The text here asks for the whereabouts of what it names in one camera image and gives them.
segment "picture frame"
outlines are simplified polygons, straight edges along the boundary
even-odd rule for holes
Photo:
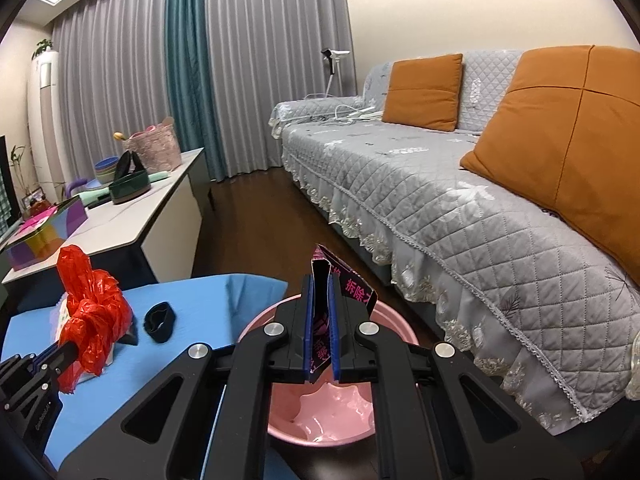
[[[41,187],[37,187],[34,191],[30,192],[27,196],[22,199],[22,210],[28,211],[31,207],[31,200],[35,200],[39,202],[40,200],[44,200],[44,191]]]

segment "blue table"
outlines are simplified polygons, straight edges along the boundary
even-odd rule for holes
[[[99,378],[78,384],[73,395],[61,395],[63,409],[53,428],[46,455],[59,468],[63,459],[113,415],[144,384],[195,342],[212,348],[229,345],[261,311],[283,298],[287,283],[249,274],[207,276],[126,290],[138,319],[138,346],[117,344],[114,361]],[[155,343],[143,330],[146,312],[168,301],[176,313],[168,342]],[[19,314],[11,319],[2,359],[40,353],[52,343],[55,307]],[[267,453],[265,480],[297,480],[273,450]]]

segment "sofa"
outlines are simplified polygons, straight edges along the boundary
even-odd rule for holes
[[[280,103],[270,125],[284,168],[328,221],[560,434],[634,398],[640,291],[558,216],[460,167],[521,54],[463,53],[451,133],[376,117],[392,62],[371,70],[361,95]]]

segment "wooden floor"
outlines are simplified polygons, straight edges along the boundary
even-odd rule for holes
[[[282,168],[255,171],[212,185],[215,201],[212,228],[202,234],[194,271],[199,276],[247,272],[289,283],[286,296],[300,293],[311,272],[316,244],[322,244],[353,267],[400,312],[420,343],[433,337],[392,288],[353,253],[347,243],[305,199]],[[310,449],[273,439],[271,444],[302,480],[374,480],[377,478],[373,437],[341,448]]]

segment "teal curtain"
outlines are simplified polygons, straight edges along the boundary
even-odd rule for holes
[[[209,66],[205,0],[165,0],[169,105],[183,150],[204,148],[209,176],[227,175]]]

